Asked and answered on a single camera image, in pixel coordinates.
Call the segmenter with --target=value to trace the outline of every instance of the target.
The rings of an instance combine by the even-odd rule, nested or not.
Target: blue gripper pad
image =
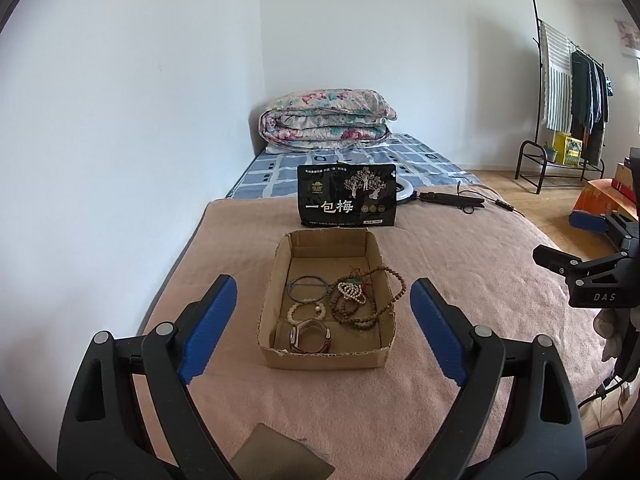
[[[442,373],[456,381],[458,386],[464,386],[468,371],[462,343],[420,280],[414,282],[411,287],[411,310],[436,356]]]
[[[236,280],[228,276],[218,293],[210,300],[206,312],[194,327],[190,337],[185,341],[182,364],[178,369],[178,375],[184,384],[189,384],[194,377],[204,372],[236,307],[237,298]]]
[[[574,211],[569,215],[569,224],[576,229],[604,234],[607,232],[607,223],[604,216],[594,216],[581,211]]]

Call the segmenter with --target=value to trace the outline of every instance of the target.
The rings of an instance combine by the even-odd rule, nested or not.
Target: bangle bracelet
[[[318,348],[303,350],[300,348],[300,339],[305,335],[305,333],[311,330],[323,332],[324,339]],[[307,319],[298,325],[291,327],[289,343],[291,349],[299,354],[324,354],[329,351],[329,348],[331,348],[331,331],[321,321],[318,321],[317,319]]]
[[[312,279],[312,280],[318,280],[319,283],[298,283],[300,280],[304,280],[305,278]],[[294,298],[292,293],[291,293],[291,289],[296,285],[321,286],[324,290],[322,291],[322,294],[320,296],[318,296],[317,298],[299,300],[298,298]],[[327,281],[324,278],[321,278],[320,276],[312,276],[311,274],[306,274],[305,276],[300,276],[299,278],[296,278],[295,280],[291,280],[289,282],[289,285],[287,285],[286,292],[287,292],[287,296],[289,297],[289,299],[291,301],[295,302],[295,303],[300,303],[300,304],[315,303],[316,301],[322,300],[322,298],[324,298],[327,295],[327,293],[329,292],[329,283],[327,283]]]

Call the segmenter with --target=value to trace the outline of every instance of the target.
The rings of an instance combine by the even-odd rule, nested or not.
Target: bed
[[[331,164],[339,160],[350,164],[389,164],[412,186],[444,186],[462,181],[478,184],[478,178],[461,170],[448,158],[409,134],[393,134],[375,148],[347,151],[319,150],[269,154],[262,152],[244,172],[227,198],[272,198],[295,196],[296,168],[300,164]]]
[[[230,274],[238,283],[236,310],[204,374],[189,386],[226,456],[262,422],[323,453],[336,468],[332,480],[405,478],[458,392],[442,375],[407,296],[395,307],[396,339],[385,368],[297,372],[263,361],[257,327],[274,251],[286,233],[300,228],[294,197],[209,204],[146,331],[175,320],[219,274]],[[492,206],[465,215],[413,202],[399,206],[395,226],[372,230],[386,263],[408,284],[430,278],[472,323],[507,338],[549,335],[578,399],[610,373],[612,365],[600,362],[603,341],[591,329],[595,312],[568,307],[562,278],[534,264],[532,250],[552,242],[527,219]],[[148,390],[143,381],[137,385],[154,449],[171,462]],[[492,448],[509,387],[507,380],[500,386],[476,460]]]

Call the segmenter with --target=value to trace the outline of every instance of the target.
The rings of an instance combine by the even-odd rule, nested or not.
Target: cardboard box on floor
[[[370,330],[356,330],[338,323],[331,313],[329,298],[321,301],[326,307],[322,322],[331,330],[331,349],[326,354],[299,354],[289,345],[291,325],[287,312],[293,301],[286,295],[286,286],[300,276],[321,276],[329,284],[349,275],[355,269],[364,273],[384,265],[376,237],[366,229],[314,229],[294,231],[286,235],[276,249],[276,257],[267,285],[264,306],[260,316],[258,343],[271,368],[287,370],[340,370],[383,367],[396,334],[393,309],[387,310]],[[386,272],[370,276],[378,310],[391,301]],[[299,285],[294,288],[296,298],[316,298],[317,285]],[[299,306],[295,319],[315,317],[315,303]],[[355,317],[372,313],[370,300],[361,306]]]
[[[584,211],[595,216],[618,211],[628,218],[638,220],[635,202],[616,191],[611,186],[610,178],[588,181],[574,205],[574,211]]]
[[[636,201],[636,190],[634,190],[634,177],[631,168],[619,163],[616,169],[616,176],[611,185],[613,189],[619,191],[632,202]]]

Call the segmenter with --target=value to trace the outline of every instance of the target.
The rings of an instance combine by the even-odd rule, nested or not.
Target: metal clothes rack
[[[533,38],[533,41],[535,41],[538,44],[538,53],[540,54],[540,90],[538,91],[538,120],[536,121],[536,136],[534,138],[534,140],[525,140],[521,145],[520,145],[520,153],[518,155],[518,165],[516,167],[516,175],[515,175],[515,179],[518,180],[519,177],[522,177],[523,180],[526,180],[527,182],[529,182],[530,184],[536,186],[536,194],[540,194],[540,191],[542,190],[543,187],[582,187],[583,184],[582,182],[585,179],[585,173],[593,171],[593,172],[597,172],[600,173],[600,178],[604,178],[604,161],[602,159],[600,159],[600,165],[601,167],[598,166],[594,166],[593,164],[590,164],[586,161],[586,159],[583,159],[582,161],[582,165],[581,166],[566,166],[564,164],[558,164],[556,162],[549,162],[548,159],[546,158],[546,152],[543,146],[540,146],[540,144],[538,143],[538,136],[540,134],[540,112],[542,111],[542,46],[541,46],[541,36],[540,36],[540,18],[538,17],[538,6],[536,5],[536,1],[533,0],[533,10],[536,13],[536,28],[538,30],[538,39],[536,40],[536,38]],[[582,54],[584,54],[585,56],[589,57],[589,59],[591,59],[594,63],[596,63],[601,69],[604,70],[604,64],[603,63],[599,63],[597,62],[595,59],[593,59],[593,57],[591,57],[587,52],[585,52],[578,44],[574,43],[573,41],[569,40],[569,42],[575,47],[576,50],[579,50]],[[527,146],[533,146],[537,149],[540,150],[540,154],[539,155],[535,155],[533,153],[525,153],[525,148]],[[529,160],[532,160],[533,162],[537,163],[540,165],[541,169],[540,169],[540,173],[535,173],[535,174],[523,174],[521,173],[521,168],[522,168],[522,159],[524,158],[528,158]],[[546,174],[547,168],[561,168],[562,170],[574,170],[574,171],[580,171],[580,177],[578,176],[572,176],[570,174]],[[538,182],[535,183],[534,181],[530,180],[529,177],[533,178],[537,178]],[[576,182],[575,184],[555,184],[553,180],[549,181],[549,184],[545,184],[545,179],[553,179],[553,178],[563,178],[565,180],[571,180],[571,179],[580,179],[578,182]]]

